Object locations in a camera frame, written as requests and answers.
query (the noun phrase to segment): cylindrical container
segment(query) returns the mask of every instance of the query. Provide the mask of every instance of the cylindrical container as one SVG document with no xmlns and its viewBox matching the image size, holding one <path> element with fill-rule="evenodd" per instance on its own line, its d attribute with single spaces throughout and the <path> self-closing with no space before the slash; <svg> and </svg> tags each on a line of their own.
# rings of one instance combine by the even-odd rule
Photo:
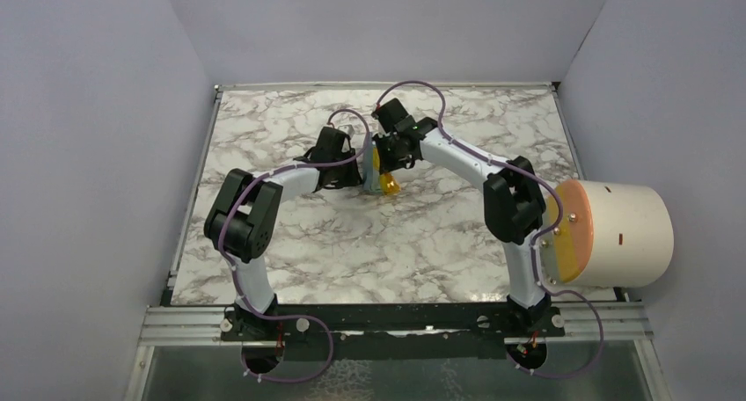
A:
<svg viewBox="0 0 746 401">
<path fill-rule="evenodd" d="M 642 287 L 663 275 L 674 232 L 663 200 L 652 188 L 571 179 L 557 186 L 564 215 L 545 234 L 541 260 L 559 283 Z M 557 219 L 546 200 L 544 224 Z"/>
</svg>

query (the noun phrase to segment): gray panel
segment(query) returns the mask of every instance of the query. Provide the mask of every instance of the gray panel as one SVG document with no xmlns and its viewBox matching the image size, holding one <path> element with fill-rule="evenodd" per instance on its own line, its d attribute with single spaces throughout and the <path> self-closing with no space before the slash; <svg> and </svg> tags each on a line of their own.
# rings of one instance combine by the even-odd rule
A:
<svg viewBox="0 0 746 401">
<path fill-rule="evenodd" d="M 0 0 L 0 399 L 121 399 L 212 93 L 168 0 Z"/>
<path fill-rule="evenodd" d="M 570 370 L 592 356 L 596 344 L 558 344 L 545 365 Z M 159 347 L 146 387 L 147 400 L 286 399 L 339 401 L 520 399 L 646 400 L 632 342 L 607 343 L 603 358 L 587 375 L 549 381 L 530 377 L 508 361 L 451 359 L 429 361 L 337 361 L 317 380 L 297 385 L 257 383 L 244 378 L 236 347 Z M 316 363 L 284 363 L 273 372 L 300 376 Z"/>
<path fill-rule="evenodd" d="M 674 222 L 639 294 L 675 399 L 746 393 L 744 1 L 609 0 L 559 88 L 589 179 L 653 187 Z"/>
<path fill-rule="evenodd" d="M 220 84 L 559 81 L 604 0 L 171 0 Z"/>
</svg>

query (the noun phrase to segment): gray wall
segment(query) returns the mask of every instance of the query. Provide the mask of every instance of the gray wall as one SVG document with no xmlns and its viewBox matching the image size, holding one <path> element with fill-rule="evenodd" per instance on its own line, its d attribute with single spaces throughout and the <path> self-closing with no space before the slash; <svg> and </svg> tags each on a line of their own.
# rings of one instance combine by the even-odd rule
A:
<svg viewBox="0 0 746 401">
<path fill-rule="evenodd" d="M 675 399 L 746 393 L 746 0 L 608 0 L 559 94 L 592 179 L 656 189 L 671 266 L 640 291 Z"/>
<path fill-rule="evenodd" d="M 212 88 L 168 0 L 0 0 L 0 399 L 121 399 Z"/>
<path fill-rule="evenodd" d="M 219 84 L 559 81 L 604 0 L 171 0 Z"/>
</svg>

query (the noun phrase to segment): cable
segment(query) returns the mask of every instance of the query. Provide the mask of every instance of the cable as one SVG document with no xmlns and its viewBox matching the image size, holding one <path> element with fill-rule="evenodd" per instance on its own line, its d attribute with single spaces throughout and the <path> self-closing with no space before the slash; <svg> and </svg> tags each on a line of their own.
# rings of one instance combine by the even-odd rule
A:
<svg viewBox="0 0 746 401">
<path fill-rule="evenodd" d="M 438 113 L 438 119 L 437 119 L 438 130 L 441 132 L 441 135 L 446 140 L 449 141 L 450 144 L 455 145 L 456 147 L 460 148 L 464 152 L 468 153 L 469 155 L 472 155 L 473 157 L 476 157 L 477 159 L 479 159 L 479 160 L 481 160 L 483 162 L 487 162 L 488 164 L 493 164 L 493 165 L 496 165 L 496 166 L 500 166 L 501 168 L 507 168 L 507 169 L 509 169 L 509 170 L 511 170 L 513 172 L 517 172 L 517 173 L 523 175 L 524 177 L 527 177 L 529 179 L 532 179 L 532 180 L 536 181 L 537 183 L 539 183 L 540 186 L 542 186 L 543 188 L 545 188 L 546 191 L 549 192 L 549 194 L 551 194 L 552 197 L 557 202 L 557 210 L 558 210 L 557 219 L 554 221 L 554 223 L 551 226 L 549 226 L 549 227 L 547 227 L 547 228 L 545 228 L 543 230 L 540 230 L 538 233 L 534 234 L 534 237 L 530 241 L 531 267 L 532 267 L 533 273 L 534 273 L 534 280 L 538 283 L 538 285 L 539 285 L 540 288 L 542 288 L 548 295 L 550 295 L 552 297 L 556 297 L 556 296 L 563 295 L 563 294 L 572 294 L 572 295 L 578 297 L 579 299 L 581 299 L 584 303 L 586 303 L 588 305 L 588 307 L 590 308 L 590 310 L 593 312 L 593 315 L 596 317 L 596 321 L 598 322 L 598 333 L 599 333 L 598 350 L 596 351 L 596 354 L 593 356 L 593 358 L 585 366 L 583 366 L 583 367 L 581 367 L 581 368 L 579 368 L 579 369 L 577 369 L 577 370 L 575 370 L 573 372 L 569 372 L 569 373 L 565 373 L 565 374 L 543 373 L 543 372 L 535 371 L 533 369 L 529 370 L 527 368 L 524 368 L 524 367 L 518 365 L 518 363 L 516 363 L 516 368 L 518 368 L 519 370 L 521 370 L 521 371 L 523 371 L 525 373 L 528 373 L 530 375 L 538 376 L 538 377 L 543 377 L 543 378 L 546 378 L 546 379 L 567 379 L 567 378 L 571 378 L 571 377 L 576 377 L 578 375 L 581 375 L 581 374 L 587 372 L 588 370 L 590 370 L 591 367 L 593 367 L 598 362 L 598 359 L 601 358 L 601 353 L 603 352 L 603 323 L 601 322 L 601 316 L 599 316 L 598 310 L 596 310 L 596 307 L 593 306 L 593 303 L 591 303 L 584 295 L 578 293 L 577 291 L 573 291 L 572 289 L 563 289 L 561 291 L 557 291 L 556 293 L 552 292 L 541 281 L 541 277 L 539 276 L 539 273 L 538 273 L 537 254 L 536 254 L 536 242 L 538 241 L 538 239 L 541 236 L 543 236 L 544 234 L 546 234 L 547 232 L 549 232 L 551 230 L 554 230 L 558 225 L 560 225 L 560 222 L 562 222 L 562 217 L 564 215 L 564 211 L 563 211 L 563 208 L 562 208 L 562 201 L 560 200 L 560 196 L 557 194 L 557 192 L 554 191 L 554 189 L 552 188 L 552 186 L 550 186 L 546 181 L 542 180 L 541 178 L 537 177 L 536 175 L 534 175 L 534 174 L 532 174 L 532 173 L 530 173 L 530 172 L 528 172 L 526 170 L 523 170 L 521 168 L 518 168 L 518 167 L 516 167 L 514 165 L 506 164 L 504 162 L 496 161 L 494 159 L 490 159 L 488 157 L 485 157 L 484 155 L 480 154 L 478 151 L 476 151 L 476 150 L 474 150 L 474 149 L 466 146 L 465 144 L 461 143 L 460 141 L 456 140 L 452 135 L 449 135 L 448 132 L 445 131 L 445 128 L 443 128 L 443 123 L 442 123 L 443 116 L 445 115 L 445 96 L 443 96 L 443 93 L 442 93 L 442 91 L 440 91 L 440 89 L 438 89 L 437 87 L 433 86 L 430 83 L 423 82 L 423 81 L 420 81 L 420 80 L 406 80 L 406 81 L 403 81 L 403 82 L 398 82 L 398 83 L 392 85 L 391 87 L 389 87 L 388 89 L 386 89 L 386 91 L 384 91 L 384 93 L 381 94 L 381 96 L 378 98 L 378 101 L 376 102 L 376 106 L 381 106 L 381 101 L 384 100 L 384 98 L 386 97 L 386 95 L 389 94 L 389 92 L 393 91 L 394 89 L 396 89 L 398 87 L 401 87 L 401 86 L 404 86 L 404 85 L 407 85 L 407 84 L 418 84 L 420 86 L 428 87 L 429 89 L 433 90 L 438 95 L 438 97 L 440 97 L 442 105 L 441 105 L 441 111 Z M 510 360 L 512 360 L 513 362 L 516 362 L 512 357 L 508 356 L 508 358 Z"/>
<path fill-rule="evenodd" d="M 354 111 L 349 108 L 341 108 L 341 109 L 334 111 L 331 115 L 329 115 L 329 120 L 326 122 L 326 124 L 333 126 L 332 119 L 340 113 L 352 113 L 355 116 L 357 116 L 357 118 L 359 118 L 360 121 L 362 121 L 362 124 L 365 127 L 365 139 L 364 139 L 364 144 L 362 145 L 362 149 L 358 151 L 357 153 L 355 153 L 354 156 L 349 157 L 343 161 L 327 162 L 327 163 L 319 163 L 319 164 L 290 164 L 290 165 L 281 166 L 280 168 L 277 168 L 276 170 L 272 172 L 265 172 L 259 175 L 256 179 L 254 179 L 249 184 L 249 186 L 241 193 L 241 195 L 238 196 L 238 199 L 236 199 L 236 202 L 233 203 L 233 206 L 230 208 L 228 215 L 225 217 L 225 222 L 223 223 L 223 227 L 220 229 L 220 236 L 217 239 L 217 250 L 220 252 L 220 254 L 223 255 L 223 257 L 226 260 L 228 260 L 228 264 L 230 265 L 230 275 L 233 278 L 233 284 L 236 287 L 236 293 L 238 294 L 238 298 L 244 301 L 246 308 L 254 316 L 262 320 L 274 320 L 274 321 L 306 319 L 310 322 L 315 322 L 316 324 L 321 326 L 324 329 L 324 332 L 326 333 L 326 337 L 329 339 L 329 355 L 326 357 L 326 362 L 324 363 L 324 365 L 316 372 L 310 375 L 303 376 L 303 377 L 285 378 L 285 377 L 263 376 L 262 374 L 257 375 L 248 368 L 248 366 L 245 364 L 244 356 L 241 355 L 241 364 L 245 368 L 244 375 L 252 375 L 256 377 L 260 382 L 261 380 L 267 380 L 269 382 L 277 382 L 277 383 L 302 383 L 302 382 L 310 381 L 311 379 L 321 375 L 329 367 L 329 365 L 332 364 L 332 357 L 334 356 L 334 339 L 332 336 L 332 331 L 330 331 L 329 327 L 318 317 L 309 316 L 309 315 L 268 316 L 254 309 L 254 307 L 252 306 L 252 302 L 248 299 L 248 297 L 246 296 L 246 293 L 241 288 L 241 283 L 240 283 L 241 281 L 238 279 L 238 269 L 236 268 L 236 260 L 234 260 L 233 257 L 231 257 L 227 252 L 225 252 L 225 247 L 223 246 L 225 243 L 225 235 L 228 232 L 228 224 L 233 219 L 233 217 L 236 215 L 236 212 L 238 212 L 238 207 L 244 203 L 244 200 L 246 199 L 248 194 L 257 184 L 259 184 L 260 181 L 263 181 L 265 179 L 268 179 L 278 174 L 282 174 L 287 171 L 293 171 L 295 169 L 331 168 L 334 166 L 340 166 L 340 165 L 348 164 L 350 162 L 354 162 L 358 157 L 360 157 L 365 152 L 365 150 L 368 149 L 368 146 L 370 144 L 369 143 L 370 142 L 370 128 L 368 127 L 368 122 L 357 111 Z"/>
</svg>

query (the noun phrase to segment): table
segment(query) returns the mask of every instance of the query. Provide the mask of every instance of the table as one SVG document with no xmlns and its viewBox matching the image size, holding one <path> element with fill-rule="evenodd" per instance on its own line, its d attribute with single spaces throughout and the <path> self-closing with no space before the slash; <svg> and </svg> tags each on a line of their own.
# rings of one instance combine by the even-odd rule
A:
<svg viewBox="0 0 746 401">
<path fill-rule="evenodd" d="M 229 270 L 202 235 L 204 219 L 232 168 L 266 171 L 314 144 L 340 107 L 369 116 L 379 89 L 350 86 L 224 91 L 173 290 L 173 304 L 232 303 Z M 552 89 L 443 88 L 446 128 L 456 137 L 508 158 L 527 157 L 550 184 L 577 177 Z M 416 120 L 435 118 L 440 99 L 429 89 L 393 93 Z M 355 129 L 359 120 L 340 116 Z M 504 301 L 508 270 L 501 243 L 486 229 L 479 191 L 450 171 L 418 163 L 396 171 L 396 196 L 361 188 L 322 190 L 281 205 L 267 249 L 270 283 L 281 303 L 434 303 Z M 613 300 L 610 288 L 584 288 Z"/>
</svg>

